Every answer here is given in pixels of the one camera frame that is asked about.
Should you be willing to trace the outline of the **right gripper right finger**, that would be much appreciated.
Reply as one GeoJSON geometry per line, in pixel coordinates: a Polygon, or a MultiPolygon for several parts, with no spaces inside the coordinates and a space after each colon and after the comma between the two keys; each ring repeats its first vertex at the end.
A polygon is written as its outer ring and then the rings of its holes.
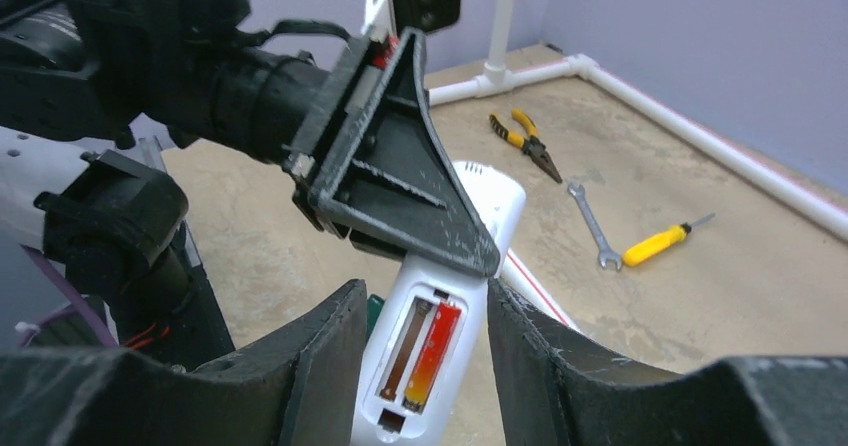
{"type": "Polygon", "coordinates": [[[495,280],[488,334],[510,445],[847,441],[842,356],[736,356],[677,374],[607,349],[495,280]]]}

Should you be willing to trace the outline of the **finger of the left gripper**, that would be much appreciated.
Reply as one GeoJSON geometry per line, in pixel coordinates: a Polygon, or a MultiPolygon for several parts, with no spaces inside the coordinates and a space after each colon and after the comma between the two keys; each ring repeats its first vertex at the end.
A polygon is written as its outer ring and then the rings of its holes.
{"type": "Polygon", "coordinates": [[[318,230],[361,251],[490,277],[499,248],[430,117],[426,36],[405,29],[379,69],[384,46],[355,39],[307,107],[291,141],[293,201],[318,230]]]}

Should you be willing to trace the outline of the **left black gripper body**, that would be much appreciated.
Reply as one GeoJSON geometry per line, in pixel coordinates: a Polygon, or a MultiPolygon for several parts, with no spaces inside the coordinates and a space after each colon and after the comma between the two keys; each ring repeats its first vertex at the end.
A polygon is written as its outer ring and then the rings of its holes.
{"type": "Polygon", "coordinates": [[[368,37],[352,39],[331,71],[258,48],[203,51],[175,76],[173,89],[156,92],[152,117],[180,147],[206,139],[303,183],[308,175],[295,161],[318,156],[370,58],[368,37]]]}

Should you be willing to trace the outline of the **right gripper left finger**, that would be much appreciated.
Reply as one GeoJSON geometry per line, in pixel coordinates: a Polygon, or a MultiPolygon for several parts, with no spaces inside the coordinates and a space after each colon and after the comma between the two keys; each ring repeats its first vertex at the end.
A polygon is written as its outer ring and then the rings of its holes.
{"type": "Polygon", "coordinates": [[[354,279],[296,320],[181,373],[122,348],[1,358],[5,445],[346,445],[366,340],[354,279]]]}

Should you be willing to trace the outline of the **red battery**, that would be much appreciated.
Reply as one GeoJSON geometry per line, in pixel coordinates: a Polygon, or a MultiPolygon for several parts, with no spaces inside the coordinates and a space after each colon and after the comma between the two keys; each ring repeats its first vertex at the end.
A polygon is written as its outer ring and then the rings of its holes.
{"type": "Polygon", "coordinates": [[[437,305],[404,389],[403,406],[406,409],[421,413],[425,408],[460,316],[461,309],[452,303],[440,302],[437,305]]]}

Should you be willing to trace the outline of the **white remote control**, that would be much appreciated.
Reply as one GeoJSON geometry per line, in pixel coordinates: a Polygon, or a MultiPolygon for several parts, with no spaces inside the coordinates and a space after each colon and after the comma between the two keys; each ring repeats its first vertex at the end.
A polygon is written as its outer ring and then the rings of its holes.
{"type": "Polygon", "coordinates": [[[401,264],[367,340],[354,445],[437,445],[484,323],[489,279],[419,256],[401,264]]]}

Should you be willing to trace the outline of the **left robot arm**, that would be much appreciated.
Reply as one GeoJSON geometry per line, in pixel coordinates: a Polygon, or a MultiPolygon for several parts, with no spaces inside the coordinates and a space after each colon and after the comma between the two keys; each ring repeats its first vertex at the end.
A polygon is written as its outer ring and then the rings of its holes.
{"type": "Polygon", "coordinates": [[[1,0],[2,211],[18,241],[110,307],[120,340],[164,363],[233,350],[201,268],[188,200],[130,160],[145,115],[279,166],[318,230],[358,250],[490,277],[501,254],[432,125],[428,33],[461,0],[367,0],[358,35],[249,0],[1,0]]]}

